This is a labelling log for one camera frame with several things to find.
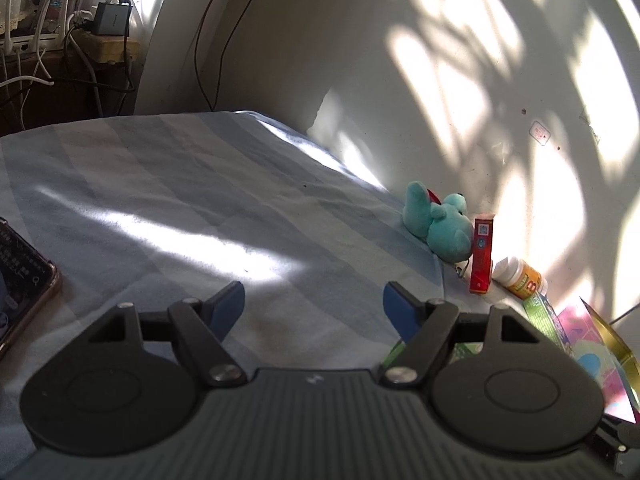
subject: circular cover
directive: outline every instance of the circular cover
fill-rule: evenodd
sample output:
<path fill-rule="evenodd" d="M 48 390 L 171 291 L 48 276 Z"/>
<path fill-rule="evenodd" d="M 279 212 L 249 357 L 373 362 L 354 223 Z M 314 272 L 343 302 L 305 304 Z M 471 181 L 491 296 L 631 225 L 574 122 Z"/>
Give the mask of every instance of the circular cover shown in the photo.
<path fill-rule="evenodd" d="M 599 423 L 602 394 L 576 363 L 541 350 L 510 344 L 456 361 L 434 380 L 434 408 L 484 450 L 545 454 L 576 444 Z"/>
<path fill-rule="evenodd" d="M 188 420 L 196 387 L 178 365 L 126 344 L 82 350 L 54 358 L 27 382 L 20 411 L 35 442 L 111 456 L 159 442 Z"/>

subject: plush toy head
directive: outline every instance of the plush toy head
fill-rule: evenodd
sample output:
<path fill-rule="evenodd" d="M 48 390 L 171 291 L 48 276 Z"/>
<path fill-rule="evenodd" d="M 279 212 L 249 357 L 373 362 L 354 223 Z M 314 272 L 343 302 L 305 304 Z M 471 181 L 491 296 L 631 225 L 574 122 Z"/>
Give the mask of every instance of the plush toy head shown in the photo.
<path fill-rule="evenodd" d="M 454 264 L 471 257 L 474 226 L 466 217 L 462 195 L 451 194 L 438 204 L 420 182 L 412 182 L 406 189 L 402 221 L 444 261 Z"/>

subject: bed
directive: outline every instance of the bed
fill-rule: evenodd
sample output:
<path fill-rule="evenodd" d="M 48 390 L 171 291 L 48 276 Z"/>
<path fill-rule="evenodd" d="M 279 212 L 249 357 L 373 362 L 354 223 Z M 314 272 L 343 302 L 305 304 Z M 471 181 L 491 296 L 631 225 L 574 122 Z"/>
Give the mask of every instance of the bed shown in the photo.
<path fill-rule="evenodd" d="M 369 368 L 398 335 L 382 288 L 486 312 L 401 225 L 401 205 L 254 112 L 133 116 L 0 139 L 0 216 L 61 269 L 62 293 L 0 362 L 0 476 L 33 450 L 26 380 L 121 301 L 158 310 L 232 280 L 225 347 L 257 367 Z M 172 359 L 170 348 L 148 350 Z"/>

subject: phone screen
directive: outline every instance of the phone screen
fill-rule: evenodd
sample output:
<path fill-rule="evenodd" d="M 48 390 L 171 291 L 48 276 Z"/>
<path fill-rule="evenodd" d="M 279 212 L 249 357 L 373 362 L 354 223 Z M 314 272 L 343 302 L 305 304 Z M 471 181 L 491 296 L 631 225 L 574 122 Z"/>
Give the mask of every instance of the phone screen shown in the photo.
<path fill-rule="evenodd" d="M 0 346 L 53 278 L 53 269 L 0 219 Z"/>

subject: red box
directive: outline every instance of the red box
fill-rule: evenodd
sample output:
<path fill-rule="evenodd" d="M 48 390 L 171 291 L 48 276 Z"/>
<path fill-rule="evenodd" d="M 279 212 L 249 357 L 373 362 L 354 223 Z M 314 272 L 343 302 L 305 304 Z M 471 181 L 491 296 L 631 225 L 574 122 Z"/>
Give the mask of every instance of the red box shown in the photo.
<path fill-rule="evenodd" d="M 494 216 L 483 214 L 476 217 L 474 228 L 474 260 L 471 265 L 469 292 L 486 294 L 491 285 L 491 245 L 494 241 Z"/>

